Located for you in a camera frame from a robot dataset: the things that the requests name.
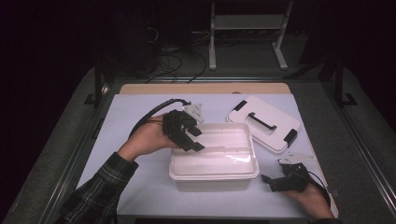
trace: person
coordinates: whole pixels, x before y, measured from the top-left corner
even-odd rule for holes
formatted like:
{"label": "person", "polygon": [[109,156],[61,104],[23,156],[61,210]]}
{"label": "person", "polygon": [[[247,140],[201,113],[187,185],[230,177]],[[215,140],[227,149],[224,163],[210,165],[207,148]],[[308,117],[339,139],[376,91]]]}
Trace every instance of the person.
{"label": "person", "polygon": [[[116,215],[120,195],[134,171],[135,159],[166,147],[177,145],[163,134],[163,116],[152,117],[114,152],[98,172],[84,185],[76,189],[60,210],[61,223],[110,223]],[[283,192],[299,202],[315,219],[311,223],[341,223],[334,218],[320,191],[308,184],[303,192]]]}

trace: white plastic container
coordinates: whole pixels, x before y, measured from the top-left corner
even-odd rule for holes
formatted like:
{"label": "white plastic container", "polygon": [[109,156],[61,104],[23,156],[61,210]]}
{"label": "white plastic container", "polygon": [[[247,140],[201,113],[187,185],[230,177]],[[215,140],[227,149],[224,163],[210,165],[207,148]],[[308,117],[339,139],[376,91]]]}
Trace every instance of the white plastic container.
{"label": "white plastic container", "polygon": [[202,134],[190,138],[205,148],[199,152],[172,149],[169,175],[180,191],[246,189],[259,174],[249,127],[245,123],[203,123]]}

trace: hand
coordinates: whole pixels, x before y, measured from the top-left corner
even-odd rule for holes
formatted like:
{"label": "hand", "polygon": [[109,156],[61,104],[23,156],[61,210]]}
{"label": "hand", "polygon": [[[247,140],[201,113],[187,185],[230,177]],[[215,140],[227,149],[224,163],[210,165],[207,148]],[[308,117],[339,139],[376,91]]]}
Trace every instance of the hand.
{"label": "hand", "polygon": [[163,116],[157,116],[140,126],[121,146],[118,153],[125,160],[134,161],[138,156],[165,147],[177,147],[177,145],[163,134]]}
{"label": "hand", "polygon": [[284,191],[285,195],[299,202],[304,210],[314,219],[334,218],[332,210],[320,190],[308,184],[303,192],[296,190]]}

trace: plaid sleeve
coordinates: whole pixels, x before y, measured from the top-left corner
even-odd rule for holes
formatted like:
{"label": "plaid sleeve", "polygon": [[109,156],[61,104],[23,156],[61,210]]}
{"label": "plaid sleeve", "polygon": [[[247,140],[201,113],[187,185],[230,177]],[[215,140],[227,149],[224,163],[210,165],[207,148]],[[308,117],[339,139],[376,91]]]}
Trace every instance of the plaid sleeve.
{"label": "plaid sleeve", "polygon": [[92,179],[73,192],[56,223],[109,223],[137,167],[114,152]]}

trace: white metal stand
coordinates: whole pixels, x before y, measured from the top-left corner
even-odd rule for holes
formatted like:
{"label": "white metal stand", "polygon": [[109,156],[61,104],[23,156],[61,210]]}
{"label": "white metal stand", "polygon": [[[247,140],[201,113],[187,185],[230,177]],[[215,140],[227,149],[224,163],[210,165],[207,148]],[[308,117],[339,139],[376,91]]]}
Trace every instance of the white metal stand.
{"label": "white metal stand", "polygon": [[283,57],[280,46],[286,27],[288,26],[289,16],[293,1],[290,0],[286,6],[284,14],[275,15],[216,15],[215,3],[212,3],[211,24],[210,24],[210,45],[209,45],[209,69],[216,70],[216,51],[215,51],[215,31],[217,30],[279,30],[276,42],[273,42],[274,52],[282,70],[287,70],[285,58]]}

